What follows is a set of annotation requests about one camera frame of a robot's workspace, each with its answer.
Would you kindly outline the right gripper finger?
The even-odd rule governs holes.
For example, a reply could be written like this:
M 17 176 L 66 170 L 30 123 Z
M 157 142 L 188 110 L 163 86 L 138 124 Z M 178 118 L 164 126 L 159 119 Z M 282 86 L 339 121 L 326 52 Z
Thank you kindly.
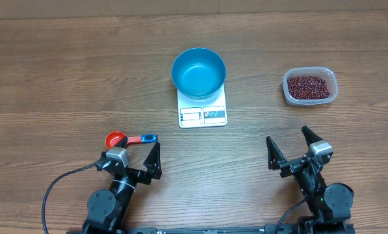
M 320 136 L 318 136 L 317 134 L 315 134 L 312 130 L 310 130 L 310 128 L 308 128 L 308 126 L 303 126 L 301 128 L 301 132 L 304 134 L 304 137 L 305 137 L 305 141 L 307 143 L 307 146 L 310 146 L 311 144 L 315 143 L 315 142 L 319 142 L 319 141 L 322 141 L 323 138 L 321 138 Z
M 268 169 L 279 170 L 280 164 L 287 161 L 286 158 L 270 136 L 266 137 L 266 145 L 268 148 Z

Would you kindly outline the red scoop blue handle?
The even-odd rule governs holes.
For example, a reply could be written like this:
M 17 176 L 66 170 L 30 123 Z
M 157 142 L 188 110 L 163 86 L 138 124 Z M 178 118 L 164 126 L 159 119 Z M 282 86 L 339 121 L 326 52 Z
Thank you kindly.
M 134 144 L 147 144 L 158 141 L 157 135 L 138 135 L 138 136 L 126 136 L 123 132 L 113 131 L 106 136 L 105 145 L 107 149 L 115 146 L 115 144 L 123 137 L 128 138 L 127 147 Z

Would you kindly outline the blue metal bowl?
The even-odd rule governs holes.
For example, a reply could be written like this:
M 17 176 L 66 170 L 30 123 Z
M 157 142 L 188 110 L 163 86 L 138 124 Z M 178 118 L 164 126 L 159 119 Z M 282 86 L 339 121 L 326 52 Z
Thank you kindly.
M 191 99 L 207 99 L 223 87 L 227 68 L 216 52 L 190 48 L 176 57 L 171 68 L 172 82 L 177 90 Z

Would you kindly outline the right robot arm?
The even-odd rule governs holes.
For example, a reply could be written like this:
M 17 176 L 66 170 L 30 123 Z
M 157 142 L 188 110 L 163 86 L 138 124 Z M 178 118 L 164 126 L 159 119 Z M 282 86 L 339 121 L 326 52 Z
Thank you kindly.
M 306 125 L 301 131 L 307 153 L 290 161 L 272 138 L 266 137 L 268 168 L 279 170 L 282 178 L 293 176 L 304 197 L 283 214 L 274 225 L 274 233 L 354 233 L 354 226 L 346 223 L 351 218 L 354 191 L 344 183 L 327 185 L 321 175 L 324 165 L 332 158 L 332 145 Z M 295 224 L 284 224 L 286 217 L 303 203 L 308 205 L 311 214 L 299 217 Z

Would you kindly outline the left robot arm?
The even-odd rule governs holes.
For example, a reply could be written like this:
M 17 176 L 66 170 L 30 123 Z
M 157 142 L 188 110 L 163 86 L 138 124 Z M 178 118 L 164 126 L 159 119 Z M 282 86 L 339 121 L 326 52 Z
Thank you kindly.
M 143 165 L 145 170 L 130 168 L 127 148 L 132 144 L 152 143 L 153 147 Z M 160 143 L 157 135 L 123 137 L 101 153 L 96 163 L 98 171 L 113 175 L 108 189 L 95 191 L 87 201 L 88 215 L 81 233 L 124 233 L 122 226 L 131 197 L 138 184 L 150 185 L 152 179 L 162 175 Z

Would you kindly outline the red beans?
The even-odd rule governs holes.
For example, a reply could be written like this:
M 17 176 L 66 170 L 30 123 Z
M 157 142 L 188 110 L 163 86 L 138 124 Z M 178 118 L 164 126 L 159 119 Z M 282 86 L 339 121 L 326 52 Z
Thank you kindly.
M 325 99 L 330 96 L 326 81 L 321 77 L 289 77 L 287 87 L 290 95 L 295 99 Z

